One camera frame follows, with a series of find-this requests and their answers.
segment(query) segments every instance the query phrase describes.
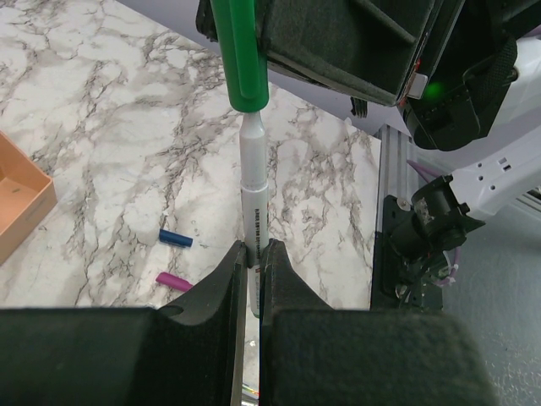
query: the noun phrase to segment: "screw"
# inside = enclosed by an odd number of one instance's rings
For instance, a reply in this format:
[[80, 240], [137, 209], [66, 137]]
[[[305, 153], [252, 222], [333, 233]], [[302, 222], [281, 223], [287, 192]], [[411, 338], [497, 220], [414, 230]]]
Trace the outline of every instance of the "screw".
[[402, 197], [396, 199], [396, 203], [398, 204], [398, 207], [400, 207], [404, 211], [410, 211], [410, 209], [412, 208], [409, 203], [407, 203], [407, 200], [403, 199]]

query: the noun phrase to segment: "orange tray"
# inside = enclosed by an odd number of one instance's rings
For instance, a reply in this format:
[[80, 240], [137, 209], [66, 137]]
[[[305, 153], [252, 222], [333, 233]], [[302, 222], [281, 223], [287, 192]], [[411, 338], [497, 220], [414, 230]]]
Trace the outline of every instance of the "orange tray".
[[0, 265], [56, 204], [52, 179], [0, 131]]

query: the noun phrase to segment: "white marker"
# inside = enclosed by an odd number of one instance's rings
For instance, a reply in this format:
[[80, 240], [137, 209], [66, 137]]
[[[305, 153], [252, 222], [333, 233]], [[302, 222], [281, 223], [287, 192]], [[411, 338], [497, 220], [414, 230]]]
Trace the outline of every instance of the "white marker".
[[267, 139], [259, 112], [244, 114], [240, 128], [240, 181], [244, 242], [248, 251], [250, 308], [260, 316], [260, 260], [269, 244]]

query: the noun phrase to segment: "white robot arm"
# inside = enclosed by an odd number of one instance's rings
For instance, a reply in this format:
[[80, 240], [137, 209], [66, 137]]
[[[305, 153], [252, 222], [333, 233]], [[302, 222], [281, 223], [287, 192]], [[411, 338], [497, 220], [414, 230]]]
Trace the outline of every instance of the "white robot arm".
[[[519, 40], [517, 50], [518, 78], [508, 90], [493, 127], [541, 107], [541, 37]], [[451, 189], [459, 204], [467, 204], [467, 216], [486, 221], [517, 196], [541, 184], [541, 117], [536, 129], [451, 176]]]

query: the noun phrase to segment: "white marble surface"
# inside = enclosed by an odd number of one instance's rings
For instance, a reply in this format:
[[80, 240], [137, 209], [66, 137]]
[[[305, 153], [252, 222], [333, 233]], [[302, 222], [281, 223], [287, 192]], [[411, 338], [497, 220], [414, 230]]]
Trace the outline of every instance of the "white marble surface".
[[[112, 0], [0, 1], [0, 50], [0, 129], [59, 199], [0, 267], [1, 306], [160, 306], [159, 272], [196, 283], [242, 238], [216, 55]], [[271, 235], [330, 305], [368, 307], [380, 142], [275, 86], [263, 120]], [[157, 244], [163, 222], [194, 247]]]

